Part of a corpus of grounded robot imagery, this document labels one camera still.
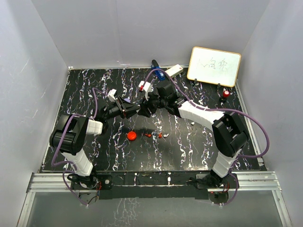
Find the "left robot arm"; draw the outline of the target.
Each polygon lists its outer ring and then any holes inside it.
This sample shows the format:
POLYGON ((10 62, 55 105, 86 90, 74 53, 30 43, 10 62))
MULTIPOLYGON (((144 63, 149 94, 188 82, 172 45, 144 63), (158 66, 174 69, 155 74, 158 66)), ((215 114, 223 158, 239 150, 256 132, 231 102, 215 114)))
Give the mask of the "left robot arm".
POLYGON ((138 105, 119 96, 109 104, 98 107, 93 119, 79 114, 63 114, 50 136, 50 146, 71 165, 73 172, 68 175, 68 180, 87 189, 95 188, 98 184, 97 173, 83 148, 86 136, 104 134, 108 129, 108 120, 118 116, 127 119, 139 110, 138 105))

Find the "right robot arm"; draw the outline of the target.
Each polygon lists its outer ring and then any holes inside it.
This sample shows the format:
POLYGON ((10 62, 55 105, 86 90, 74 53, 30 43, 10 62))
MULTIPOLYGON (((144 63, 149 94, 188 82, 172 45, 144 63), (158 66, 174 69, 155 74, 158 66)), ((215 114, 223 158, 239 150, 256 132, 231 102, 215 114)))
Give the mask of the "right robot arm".
POLYGON ((139 115, 150 117, 157 109, 164 108, 171 115, 191 120, 212 131, 218 155, 210 173, 197 182, 218 188, 227 184, 232 165, 249 140, 249 133, 238 114, 207 111, 184 94, 178 94, 171 83, 158 87, 155 94, 149 82, 141 81, 139 90, 144 93, 139 115))

